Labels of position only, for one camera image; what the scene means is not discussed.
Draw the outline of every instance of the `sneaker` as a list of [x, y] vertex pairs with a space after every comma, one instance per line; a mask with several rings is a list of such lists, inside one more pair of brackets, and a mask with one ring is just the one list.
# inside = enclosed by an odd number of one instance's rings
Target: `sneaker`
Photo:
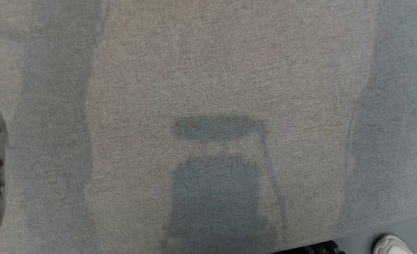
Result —
[[373, 254], [414, 254], [414, 252], [396, 236], [386, 235], [378, 241]]

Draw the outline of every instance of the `shoe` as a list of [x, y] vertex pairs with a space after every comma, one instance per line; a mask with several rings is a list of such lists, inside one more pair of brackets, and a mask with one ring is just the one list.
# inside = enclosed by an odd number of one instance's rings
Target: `shoe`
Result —
[[386, 235], [374, 247], [373, 254], [414, 254], [399, 238]]

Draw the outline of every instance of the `black object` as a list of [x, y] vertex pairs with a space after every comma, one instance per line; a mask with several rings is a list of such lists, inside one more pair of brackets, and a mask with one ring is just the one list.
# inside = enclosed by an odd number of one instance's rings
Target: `black object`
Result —
[[345, 252], [340, 251], [338, 249], [338, 245], [334, 241], [327, 241], [310, 246], [276, 252], [274, 254], [345, 254]]

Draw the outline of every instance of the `gray fabric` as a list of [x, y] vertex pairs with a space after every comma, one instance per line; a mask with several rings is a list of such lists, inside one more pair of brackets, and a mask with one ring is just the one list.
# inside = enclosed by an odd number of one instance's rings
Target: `gray fabric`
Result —
[[417, 0], [0, 2], [0, 253], [270, 253], [417, 217]]

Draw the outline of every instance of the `floor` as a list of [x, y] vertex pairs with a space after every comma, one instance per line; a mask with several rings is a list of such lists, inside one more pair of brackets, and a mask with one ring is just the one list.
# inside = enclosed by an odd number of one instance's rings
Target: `floor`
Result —
[[377, 239], [392, 234], [403, 240], [417, 254], [417, 219], [395, 225], [383, 225], [369, 230], [334, 239], [346, 254], [371, 253]]

